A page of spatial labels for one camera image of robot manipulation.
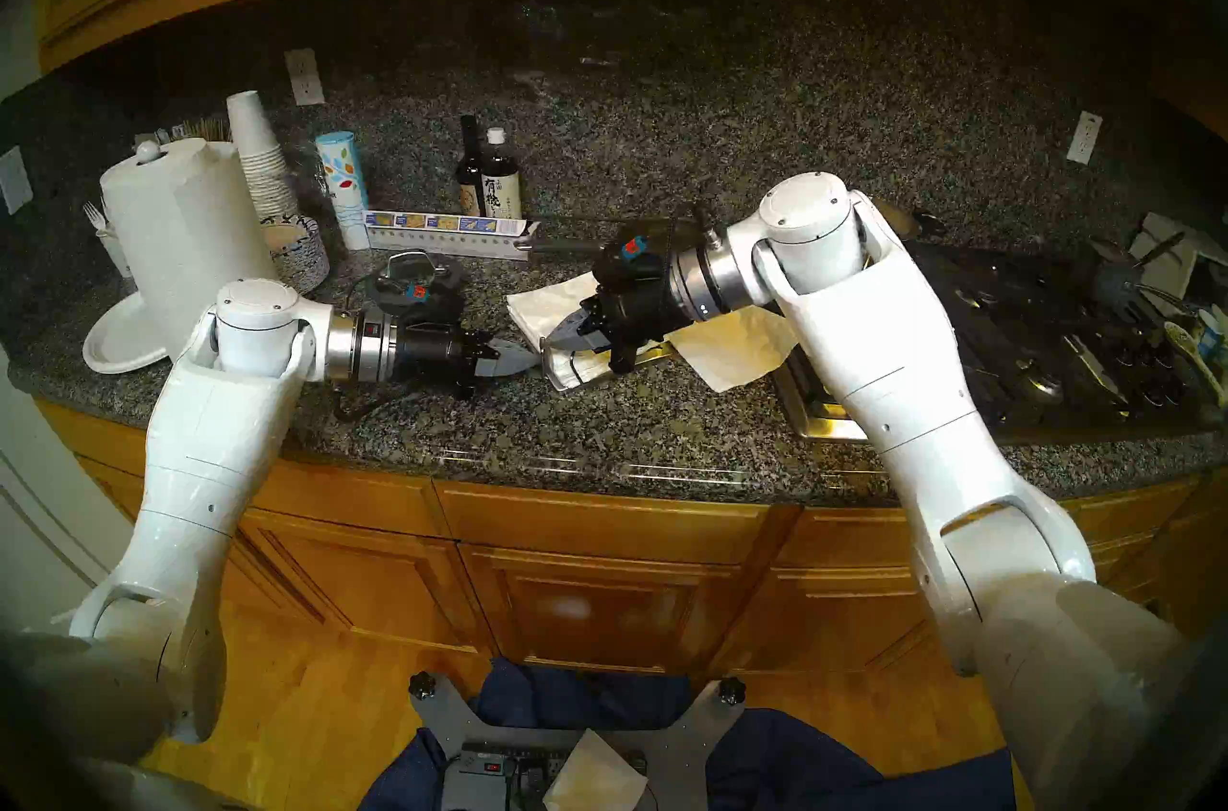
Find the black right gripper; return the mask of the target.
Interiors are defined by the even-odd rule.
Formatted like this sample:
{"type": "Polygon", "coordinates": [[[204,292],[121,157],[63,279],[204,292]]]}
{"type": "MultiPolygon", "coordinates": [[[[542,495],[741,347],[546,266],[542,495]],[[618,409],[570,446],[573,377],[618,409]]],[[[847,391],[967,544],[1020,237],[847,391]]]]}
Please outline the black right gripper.
{"type": "Polygon", "coordinates": [[[566,316],[566,335],[545,337],[545,360],[564,364],[576,354],[609,351],[613,374],[630,374],[645,344],[693,324],[664,272],[599,272],[597,290],[566,316]]]}

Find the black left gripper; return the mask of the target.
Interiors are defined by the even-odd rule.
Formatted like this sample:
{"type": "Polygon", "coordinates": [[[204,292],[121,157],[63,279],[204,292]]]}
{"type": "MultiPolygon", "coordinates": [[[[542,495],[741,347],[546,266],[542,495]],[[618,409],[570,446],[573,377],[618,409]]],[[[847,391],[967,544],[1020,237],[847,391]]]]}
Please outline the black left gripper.
{"type": "Polygon", "coordinates": [[[460,324],[402,324],[395,347],[397,385],[436,385],[474,392],[479,377],[510,377],[540,366],[539,353],[519,342],[488,340],[460,324]]]}

